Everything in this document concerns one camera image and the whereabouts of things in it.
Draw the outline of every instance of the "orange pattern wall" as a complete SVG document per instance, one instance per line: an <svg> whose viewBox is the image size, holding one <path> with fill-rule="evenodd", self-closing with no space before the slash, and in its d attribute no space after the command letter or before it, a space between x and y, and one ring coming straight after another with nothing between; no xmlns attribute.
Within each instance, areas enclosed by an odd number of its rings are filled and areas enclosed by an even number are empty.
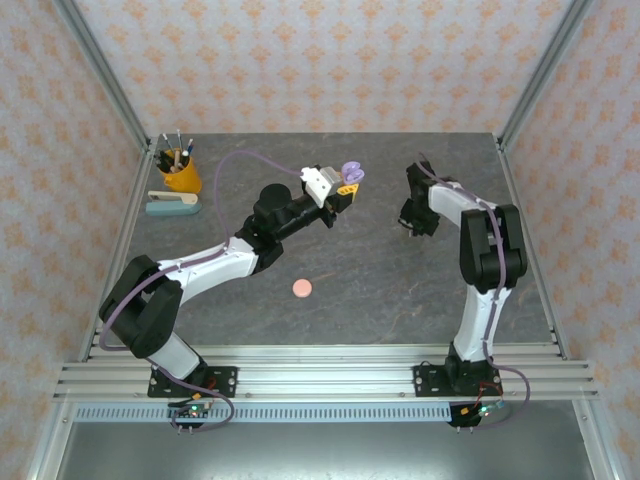
<svg viewBox="0 0 640 480"><path fill-rule="evenodd" d="M79 0L147 133L500 133L570 0Z"/></svg>
<svg viewBox="0 0 640 480"><path fill-rule="evenodd" d="M51 0L0 2L0 45L0 476L23 479L138 152Z"/></svg>
<svg viewBox="0 0 640 480"><path fill-rule="evenodd" d="M509 155L571 353L640 472L640 8L596 0Z"/></svg>

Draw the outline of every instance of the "stapler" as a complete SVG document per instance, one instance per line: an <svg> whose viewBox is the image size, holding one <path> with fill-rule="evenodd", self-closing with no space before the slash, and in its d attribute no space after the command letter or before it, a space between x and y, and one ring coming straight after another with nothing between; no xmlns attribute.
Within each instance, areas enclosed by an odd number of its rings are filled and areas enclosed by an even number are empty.
<svg viewBox="0 0 640 480"><path fill-rule="evenodd" d="M151 216L193 215L202 208L195 193L149 190L148 195L145 211Z"/></svg>

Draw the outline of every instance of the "pink disc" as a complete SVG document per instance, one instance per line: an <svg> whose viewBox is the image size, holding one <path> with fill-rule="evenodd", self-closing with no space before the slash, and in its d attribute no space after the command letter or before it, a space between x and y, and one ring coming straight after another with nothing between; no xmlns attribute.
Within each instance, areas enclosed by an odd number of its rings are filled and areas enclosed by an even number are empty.
<svg viewBox="0 0 640 480"><path fill-rule="evenodd" d="M311 282L305 278L296 280L293 283L293 294L298 298L306 298L311 295Z"/></svg>

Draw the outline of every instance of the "yellow pencil cup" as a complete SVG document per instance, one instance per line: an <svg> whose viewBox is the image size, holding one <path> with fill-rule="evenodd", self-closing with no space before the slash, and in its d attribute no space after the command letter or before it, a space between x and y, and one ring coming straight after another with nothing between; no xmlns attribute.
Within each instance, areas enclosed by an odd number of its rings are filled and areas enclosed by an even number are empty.
<svg viewBox="0 0 640 480"><path fill-rule="evenodd" d="M180 155L180 150L175 149L173 152L166 150L165 153L173 157L174 155ZM202 190L202 180L196 170L193 157L189 160L189 164L177 173L164 173L162 171L160 173L164 177L164 184L174 192L200 193L200 190Z"/></svg>

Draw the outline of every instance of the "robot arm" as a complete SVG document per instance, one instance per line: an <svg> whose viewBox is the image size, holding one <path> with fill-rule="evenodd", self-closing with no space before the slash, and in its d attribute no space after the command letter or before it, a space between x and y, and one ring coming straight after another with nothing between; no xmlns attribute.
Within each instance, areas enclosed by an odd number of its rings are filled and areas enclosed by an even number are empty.
<svg viewBox="0 0 640 480"><path fill-rule="evenodd" d="M332 168L305 168L301 173L300 197L292 199L284 185L268 185L228 244L157 263L146 255L134 258L103 302L100 318L106 322L137 285L168 269L143 290L150 297L143 298L141 292L127 304L112 330L135 357L148 358L173 377L202 385L206 363L173 332L179 307L221 283L265 270L284 252L282 240L318 219L331 228L353 201L357 185L341 186Z"/></svg>
<svg viewBox="0 0 640 480"><path fill-rule="evenodd" d="M433 173L428 162L423 162L422 166ZM407 169L407 176L411 198L402 208L400 224L409 228L414 236L431 236L438 227L440 216L444 216L460 229L459 262L462 277L467 283L467 299L460 329L452 342L445 368L449 384L456 394L462 394L465 390L475 394L477 385L466 388L465 381L468 380L462 381L460 377L474 378L474 375L470 375L473 370L481 372L479 377L489 378L478 380L478 376L475 376L476 383L485 380L493 382L495 372L487 368L483 342L487 342L491 355L500 311L518 278L527 269L519 212L513 205L497 206L485 202L498 219L507 267L505 288L497 299L494 321L485 338L491 305L500 280L497 246L489 216L453 179L444 179L453 187L448 188L429 178L417 165Z"/></svg>

